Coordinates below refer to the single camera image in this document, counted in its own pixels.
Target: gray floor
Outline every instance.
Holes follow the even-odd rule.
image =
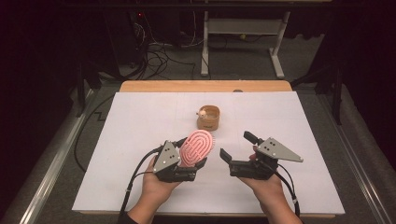
[[[292,81],[305,75],[311,64],[322,37],[304,40],[300,37],[284,39],[279,52],[286,80]],[[276,79],[275,70],[267,49],[275,43],[273,37],[264,37],[255,42],[241,42],[229,38],[227,42],[222,37],[212,36],[209,45],[209,71],[211,79]],[[151,50],[161,49],[152,46]],[[168,60],[167,67],[161,72],[161,77],[153,79],[209,79],[200,76],[201,48],[166,47],[167,55],[179,63]],[[151,65],[160,64],[159,58],[153,57]],[[122,73],[128,73],[128,66],[121,68]],[[343,102],[341,105],[342,125],[335,125],[331,113],[330,95],[316,95],[315,84],[303,84],[295,88],[302,102],[318,146],[329,168],[330,174],[337,187],[346,214],[335,218],[304,218],[309,223],[392,223],[396,220],[396,174],[389,165],[374,138],[368,132],[359,112],[353,105],[347,88],[343,88]],[[89,111],[96,112],[81,129],[81,135],[76,145],[78,159],[83,167],[87,167],[94,151],[97,139],[103,128],[104,121],[111,106],[111,99],[107,97],[120,88],[120,83],[104,81],[101,90],[95,91]],[[63,127],[43,153],[35,169],[22,187],[17,199],[9,207],[1,223],[20,223],[21,219],[34,197],[37,188],[49,169],[58,150],[69,136],[74,123],[77,107],[71,111]],[[112,215],[82,215],[71,211],[71,207],[78,192],[79,184],[84,173],[78,168],[74,159],[74,147],[71,148],[62,171],[51,189],[45,205],[35,219],[35,223],[115,223],[116,216]],[[263,223],[258,218],[225,218],[225,217],[156,217],[155,223]]]

